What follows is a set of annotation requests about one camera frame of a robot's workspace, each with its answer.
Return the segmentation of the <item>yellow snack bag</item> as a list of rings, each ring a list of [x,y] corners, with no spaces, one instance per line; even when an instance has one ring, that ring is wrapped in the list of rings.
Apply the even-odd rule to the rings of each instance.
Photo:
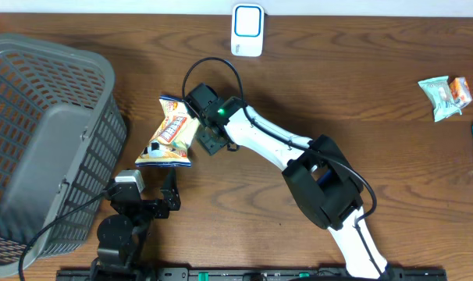
[[[191,167],[188,152],[200,123],[189,115],[181,98],[161,95],[159,102],[165,118],[136,159],[135,165]]]

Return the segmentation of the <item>teal tissue packet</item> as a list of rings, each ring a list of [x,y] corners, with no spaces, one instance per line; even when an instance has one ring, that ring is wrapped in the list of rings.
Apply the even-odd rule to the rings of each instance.
[[[439,122],[454,114],[462,114],[448,84],[448,76],[438,76],[421,80],[419,87],[425,92],[433,107],[434,121]]]

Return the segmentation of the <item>small orange box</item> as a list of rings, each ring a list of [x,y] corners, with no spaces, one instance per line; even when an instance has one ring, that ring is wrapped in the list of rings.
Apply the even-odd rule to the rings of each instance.
[[[456,77],[450,84],[450,90],[458,108],[464,108],[472,102],[468,82],[464,77]]]

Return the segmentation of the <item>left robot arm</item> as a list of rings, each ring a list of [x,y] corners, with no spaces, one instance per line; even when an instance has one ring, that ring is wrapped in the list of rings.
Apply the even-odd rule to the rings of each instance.
[[[116,213],[98,226],[98,257],[92,262],[89,279],[94,281],[155,280],[155,270],[140,264],[140,254],[154,219],[167,219],[180,210],[176,171],[170,169],[160,191],[162,198],[141,197],[145,184],[139,170],[123,170],[110,179],[105,199]]]

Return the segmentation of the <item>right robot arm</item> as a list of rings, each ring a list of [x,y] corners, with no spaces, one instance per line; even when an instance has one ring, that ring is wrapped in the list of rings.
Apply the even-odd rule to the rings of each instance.
[[[298,136],[269,122],[236,97],[187,101],[201,125],[225,141],[246,147],[277,166],[298,208],[336,241],[353,277],[381,279],[387,260],[365,218],[361,192],[368,183],[328,137]]]

